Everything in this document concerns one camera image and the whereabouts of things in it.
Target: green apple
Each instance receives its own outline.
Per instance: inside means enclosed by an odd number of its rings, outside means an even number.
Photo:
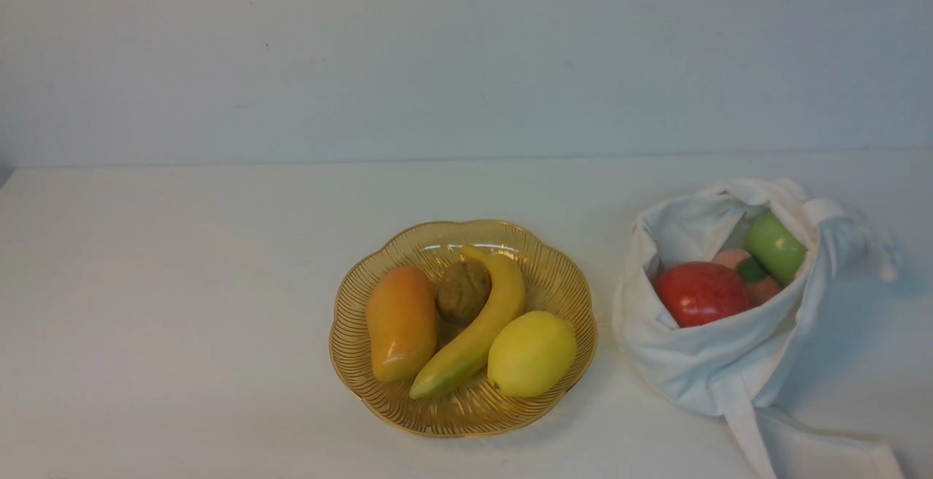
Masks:
[[[806,247],[770,211],[758,217],[752,224],[746,237],[746,250],[756,257],[782,286],[794,281],[794,276],[797,275],[797,270],[807,254]]]

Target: white wall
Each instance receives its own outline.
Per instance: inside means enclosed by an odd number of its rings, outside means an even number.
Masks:
[[[0,0],[0,163],[933,146],[933,0]]]

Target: white table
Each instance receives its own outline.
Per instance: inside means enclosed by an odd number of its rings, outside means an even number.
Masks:
[[[794,177],[899,238],[905,280],[840,279],[780,405],[933,477],[930,150],[19,170],[0,190],[0,477],[750,477],[723,423],[650,392],[606,327],[636,214],[733,176]],[[577,261],[600,349],[527,429],[406,435],[333,372],[333,297],[404,227],[479,217]]]

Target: pink fruit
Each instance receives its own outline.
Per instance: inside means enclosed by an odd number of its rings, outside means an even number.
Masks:
[[[713,257],[714,264],[735,270],[746,283],[752,306],[761,306],[781,292],[781,285],[768,276],[757,260],[744,249],[723,249]]]

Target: kiwi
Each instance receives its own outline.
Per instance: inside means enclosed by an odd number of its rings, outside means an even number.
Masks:
[[[480,315],[493,284],[483,264],[475,261],[450,264],[437,288],[437,312],[457,326],[469,326]]]

